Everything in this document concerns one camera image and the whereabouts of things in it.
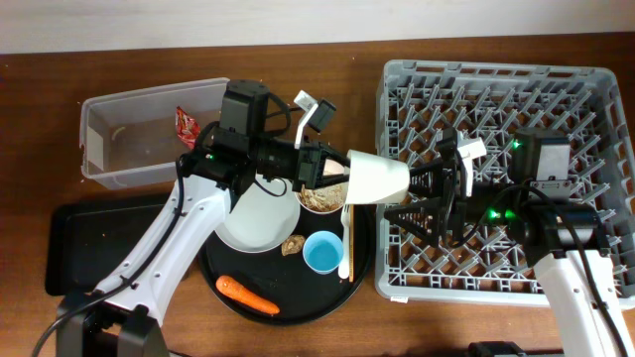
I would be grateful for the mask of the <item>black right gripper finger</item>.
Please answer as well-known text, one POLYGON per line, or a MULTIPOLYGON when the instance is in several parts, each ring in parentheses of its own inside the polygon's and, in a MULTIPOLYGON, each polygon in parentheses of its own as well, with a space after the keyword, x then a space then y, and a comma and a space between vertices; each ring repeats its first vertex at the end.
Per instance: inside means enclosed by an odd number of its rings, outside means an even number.
POLYGON ((454 164, 442 158, 411 168, 408 192, 417 196, 442 196, 453 174, 454 164))
POLYGON ((442 197, 428 198, 385 209, 383 217, 424 243, 438 247, 445 234, 451 204, 442 197))

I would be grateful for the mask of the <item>white cup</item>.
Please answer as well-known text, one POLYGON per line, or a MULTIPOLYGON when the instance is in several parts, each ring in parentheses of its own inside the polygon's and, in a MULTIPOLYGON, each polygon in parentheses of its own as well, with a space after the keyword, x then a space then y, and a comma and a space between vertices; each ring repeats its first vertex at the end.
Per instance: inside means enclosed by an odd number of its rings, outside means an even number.
POLYGON ((346 204, 400 203, 410 185, 409 167, 399 161, 349 150, 346 204))

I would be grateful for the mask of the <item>blue cup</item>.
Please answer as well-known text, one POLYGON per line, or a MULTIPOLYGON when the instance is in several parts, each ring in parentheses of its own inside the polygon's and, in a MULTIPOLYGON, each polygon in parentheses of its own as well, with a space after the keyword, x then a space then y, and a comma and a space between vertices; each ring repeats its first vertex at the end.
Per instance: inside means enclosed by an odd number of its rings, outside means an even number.
POLYGON ((343 260, 342 241, 330 231, 317 231, 307 238, 303 258, 315 273, 330 274, 338 269, 343 260))

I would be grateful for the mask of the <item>red snack wrapper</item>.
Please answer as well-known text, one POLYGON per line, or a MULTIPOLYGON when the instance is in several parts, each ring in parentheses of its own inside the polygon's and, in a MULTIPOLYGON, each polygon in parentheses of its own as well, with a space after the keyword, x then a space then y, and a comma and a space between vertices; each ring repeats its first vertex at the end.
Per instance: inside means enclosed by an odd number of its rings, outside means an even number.
POLYGON ((192 150, 200 133, 200 127, 196 120, 180 106, 176 110, 175 128, 180 141, 192 150))

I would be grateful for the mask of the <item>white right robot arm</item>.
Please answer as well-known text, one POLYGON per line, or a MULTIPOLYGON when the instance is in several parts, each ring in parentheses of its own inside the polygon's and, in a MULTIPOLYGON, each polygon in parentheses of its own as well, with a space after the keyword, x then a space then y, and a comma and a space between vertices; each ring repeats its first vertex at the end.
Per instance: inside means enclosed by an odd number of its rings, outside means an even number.
POLYGON ((613 284, 608 239, 590 206, 546 193, 540 182, 482 183, 466 165, 434 160, 408 170, 373 157, 342 174, 304 175, 297 189, 345 183, 348 205, 383 203, 384 219, 429 244, 462 246, 485 225, 504 225, 547 297, 568 356, 631 356, 613 284))

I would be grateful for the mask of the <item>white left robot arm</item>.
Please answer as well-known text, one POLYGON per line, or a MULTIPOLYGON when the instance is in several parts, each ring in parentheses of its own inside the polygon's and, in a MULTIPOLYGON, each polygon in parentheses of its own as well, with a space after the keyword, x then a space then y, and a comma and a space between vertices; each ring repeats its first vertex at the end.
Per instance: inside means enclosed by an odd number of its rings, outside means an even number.
POLYGON ((239 197, 258 175, 287 179, 295 190, 345 182, 345 175, 323 175, 328 160, 350 164, 346 155, 321 142, 250 139, 195 145, 177 159, 170 199, 137 245, 91 294, 65 296, 33 355, 51 336, 60 356, 89 356, 108 348, 117 356, 170 355, 161 331, 168 305, 191 260, 239 197))

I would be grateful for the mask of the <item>grey dishwasher rack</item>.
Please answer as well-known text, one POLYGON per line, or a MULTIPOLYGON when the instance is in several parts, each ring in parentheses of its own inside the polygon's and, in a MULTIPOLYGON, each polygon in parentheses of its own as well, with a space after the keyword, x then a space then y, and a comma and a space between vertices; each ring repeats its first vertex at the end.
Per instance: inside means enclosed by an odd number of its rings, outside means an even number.
MULTIPOLYGON (((441 132, 479 138, 479 181, 504 182, 512 137, 552 129, 571 144, 571 199, 605 225, 620 305, 634 305, 634 150, 615 74, 602 67, 396 59, 377 91, 379 155, 417 167, 438 156, 441 132)), ((486 226, 465 245, 432 247, 380 219, 375 288, 393 301, 544 306, 521 247, 486 226)))

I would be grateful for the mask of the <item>wooden chopstick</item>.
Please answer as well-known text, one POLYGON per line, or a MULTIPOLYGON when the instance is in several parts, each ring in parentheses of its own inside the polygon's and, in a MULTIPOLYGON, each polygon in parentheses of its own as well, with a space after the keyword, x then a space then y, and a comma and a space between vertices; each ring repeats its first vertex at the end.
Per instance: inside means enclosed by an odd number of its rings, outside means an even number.
POLYGON ((354 206, 349 205, 349 282, 354 281, 354 206))

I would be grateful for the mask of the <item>white plate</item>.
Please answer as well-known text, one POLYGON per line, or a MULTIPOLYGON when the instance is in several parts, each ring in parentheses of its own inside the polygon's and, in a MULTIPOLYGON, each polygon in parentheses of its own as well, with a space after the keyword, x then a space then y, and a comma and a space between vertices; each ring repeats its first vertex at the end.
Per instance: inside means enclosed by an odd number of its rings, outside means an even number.
POLYGON ((214 231, 224 244, 242 253, 279 247, 292 234, 301 214, 289 180, 266 181, 262 175, 255 179, 214 231))

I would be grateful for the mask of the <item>brown ginger piece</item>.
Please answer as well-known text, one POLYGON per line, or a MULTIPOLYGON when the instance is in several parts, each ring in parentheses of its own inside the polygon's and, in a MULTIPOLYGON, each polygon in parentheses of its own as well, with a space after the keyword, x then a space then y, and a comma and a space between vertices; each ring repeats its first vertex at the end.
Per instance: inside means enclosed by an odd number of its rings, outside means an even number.
POLYGON ((281 245, 283 256, 297 254, 303 251, 306 238, 303 235, 291 235, 281 245))

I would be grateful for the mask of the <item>white plastic fork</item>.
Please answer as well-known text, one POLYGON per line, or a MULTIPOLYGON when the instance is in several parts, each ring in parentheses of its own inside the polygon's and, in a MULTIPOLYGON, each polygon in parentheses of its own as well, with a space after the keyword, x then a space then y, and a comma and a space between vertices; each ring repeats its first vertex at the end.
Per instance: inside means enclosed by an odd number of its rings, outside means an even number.
POLYGON ((342 206, 341 215, 340 215, 340 222, 342 224, 342 249, 343 249, 343 256, 342 256, 342 260, 341 260, 341 262, 339 263, 339 266, 338 266, 338 276, 342 280, 347 280, 349 278, 349 268, 350 268, 350 263, 349 263, 349 256, 350 256, 350 248, 349 248, 349 244, 350 244, 350 235, 349 235, 349 229, 350 229, 350 206, 348 204, 344 204, 342 206))

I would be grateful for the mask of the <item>round black tray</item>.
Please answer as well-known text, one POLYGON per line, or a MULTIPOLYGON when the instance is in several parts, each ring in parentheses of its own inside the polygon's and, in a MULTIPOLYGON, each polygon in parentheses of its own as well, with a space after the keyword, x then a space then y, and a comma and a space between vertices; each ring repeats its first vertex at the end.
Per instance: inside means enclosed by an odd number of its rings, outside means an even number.
POLYGON ((300 253, 284 256, 275 248, 264 253, 242 253, 211 234, 199 250, 197 259, 202 274, 216 297, 239 315, 263 324, 288 326, 320 319, 342 306, 355 294, 370 270, 375 257, 376 220, 374 205, 356 205, 351 218, 353 281, 336 272, 319 275, 309 268, 300 253), (257 296, 278 306, 275 315, 255 310, 226 297, 215 282, 220 276, 235 279, 257 296))

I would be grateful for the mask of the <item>orange carrot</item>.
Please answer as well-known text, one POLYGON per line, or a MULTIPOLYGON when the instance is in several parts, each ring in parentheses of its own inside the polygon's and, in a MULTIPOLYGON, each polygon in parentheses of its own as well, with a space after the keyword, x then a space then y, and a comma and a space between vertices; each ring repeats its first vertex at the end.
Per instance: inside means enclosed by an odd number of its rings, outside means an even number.
POLYGON ((257 311, 269 315, 276 315, 280 312, 280 309, 273 302, 249 291, 230 276, 220 276, 216 280, 215 286, 222 295, 245 304, 257 311))

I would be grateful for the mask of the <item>clear plastic bin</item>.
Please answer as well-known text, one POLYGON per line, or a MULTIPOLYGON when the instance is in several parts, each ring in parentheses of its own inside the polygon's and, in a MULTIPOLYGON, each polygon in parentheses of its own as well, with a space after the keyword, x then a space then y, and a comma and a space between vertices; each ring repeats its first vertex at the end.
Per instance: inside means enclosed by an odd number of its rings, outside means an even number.
POLYGON ((116 190, 176 179, 175 159, 188 150, 178 136, 183 109, 203 127, 219 119, 225 77, 93 97, 82 103, 81 171, 116 190))

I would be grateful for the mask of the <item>black rectangular tray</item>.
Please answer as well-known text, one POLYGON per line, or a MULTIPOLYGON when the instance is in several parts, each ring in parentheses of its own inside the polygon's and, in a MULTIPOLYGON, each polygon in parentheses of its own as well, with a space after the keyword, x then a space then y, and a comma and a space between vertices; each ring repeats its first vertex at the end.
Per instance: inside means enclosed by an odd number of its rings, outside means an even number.
POLYGON ((51 219, 47 294, 92 291, 123 262, 168 199, 159 193, 58 207, 51 219))

